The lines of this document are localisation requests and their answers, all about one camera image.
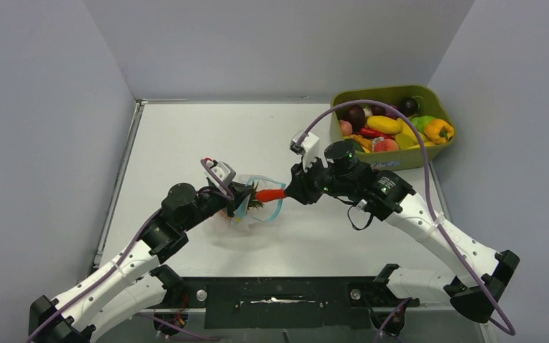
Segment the clear zip top bag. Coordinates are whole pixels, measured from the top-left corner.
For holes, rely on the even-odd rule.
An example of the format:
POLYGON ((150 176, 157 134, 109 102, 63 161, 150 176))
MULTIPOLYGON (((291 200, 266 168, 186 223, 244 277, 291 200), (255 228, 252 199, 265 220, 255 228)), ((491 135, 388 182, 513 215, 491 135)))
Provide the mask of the clear zip top bag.
POLYGON ((286 184, 269 177, 255 174, 240 174, 234 181, 252 188, 252 193, 229 216, 225 210, 217 218, 231 228, 248 232, 259 224, 272 222, 280 213, 285 197, 286 184))

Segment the toy pineapple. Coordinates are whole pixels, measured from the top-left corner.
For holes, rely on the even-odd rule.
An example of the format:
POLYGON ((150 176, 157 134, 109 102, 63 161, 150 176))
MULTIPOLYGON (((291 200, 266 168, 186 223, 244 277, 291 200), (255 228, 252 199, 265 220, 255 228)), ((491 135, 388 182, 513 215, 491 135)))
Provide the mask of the toy pineapple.
POLYGON ((257 187, 258 187, 258 184, 252 183, 252 192, 251 192, 250 196, 249 196, 248 199, 247 199, 247 205, 246 205, 245 210, 244 210, 244 213, 245 213, 245 214, 246 214, 249 210, 261 209, 261 208, 264 207, 264 203, 261 202, 261 201, 257 198, 257 187))

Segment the dark red toy apple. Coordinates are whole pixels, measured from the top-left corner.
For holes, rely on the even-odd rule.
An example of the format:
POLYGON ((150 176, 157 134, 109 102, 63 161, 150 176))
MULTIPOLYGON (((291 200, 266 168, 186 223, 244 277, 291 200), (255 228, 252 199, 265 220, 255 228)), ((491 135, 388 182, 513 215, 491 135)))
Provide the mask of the dark red toy apple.
POLYGON ((345 113, 344 120, 351 124, 354 132, 359 132, 366 125, 367 117, 360 105, 353 105, 345 113))

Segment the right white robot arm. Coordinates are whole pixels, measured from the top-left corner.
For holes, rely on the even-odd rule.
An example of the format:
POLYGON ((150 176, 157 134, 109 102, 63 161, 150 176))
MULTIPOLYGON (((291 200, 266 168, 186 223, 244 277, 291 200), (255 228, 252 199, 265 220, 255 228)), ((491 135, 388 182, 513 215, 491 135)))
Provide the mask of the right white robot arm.
POLYGON ((510 250, 497 252, 469 237, 445 218, 431 215, 427 201, 393 171, 373 169, 360 161, 353 146, 336 141, 316 155, 318 144, 290 144, 300 155, 291 168, 287 197, 316 203, 324 194, 399 229, 437 257, 447 271, 414 270, 387 264, 375 278, 373 294, 384 305, 397 299, 450 304, 465 318, 487 323, 520 259, 510 250))

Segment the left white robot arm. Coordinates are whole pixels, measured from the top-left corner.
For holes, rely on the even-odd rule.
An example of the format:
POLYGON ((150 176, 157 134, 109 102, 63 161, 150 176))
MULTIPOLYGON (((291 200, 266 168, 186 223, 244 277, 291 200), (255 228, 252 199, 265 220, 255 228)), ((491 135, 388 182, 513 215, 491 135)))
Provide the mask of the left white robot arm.
POLYGON ((182 279, 165 262, 189 241, 187 231, 222 210, 233 213, 254 191, 237 182, 231 186, 226 196, 213 184, 199 191, 187 183, 174 185, 115 258, 70 290, 32 303, 28 342, 95 342, 179 292, 182 279))

